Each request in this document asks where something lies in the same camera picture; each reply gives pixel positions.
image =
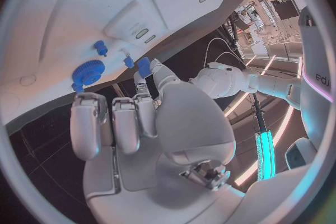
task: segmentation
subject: black floor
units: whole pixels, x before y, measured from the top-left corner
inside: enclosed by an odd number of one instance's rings
[[[203,68],[208,42],[218,37],[215,32],[203,37],[191,46],[165,62],[182,80],[195,77]],[[214,41],[208,52],[208,61],[214,61],[227,46],[220,40]],[[238,66],[237,60],[228,54],[220,62]],[[119,84],[126,96],[135,94],[133,80]],[[158,95],[152,79],[148,86],[153,97]],[[118,97],[111,86],[97,92],[105,95],[108,103]],[[224,110],[234,96],[217,99]],[[19,131],[11,134],[10,140],[23,169],[42,195],[64,215],[76,223],[96,223],[85,203],[82,190],[84,162],[72,151],[69,133],[71,104],[56,108],[33,122],[27,123]],[[5,182],[1,183],[2,223],[37,223],[26,211]]]

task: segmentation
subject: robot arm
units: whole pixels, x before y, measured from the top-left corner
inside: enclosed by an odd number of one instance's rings
[[[189,80],[211,98],[228,97],[239,91],[272,95],[286,100],[295,109],[300,109],[301,81],[298,78],[285,79],[261,76],[252,70],[239,70],[221,63],[209,63],[196,78]]]

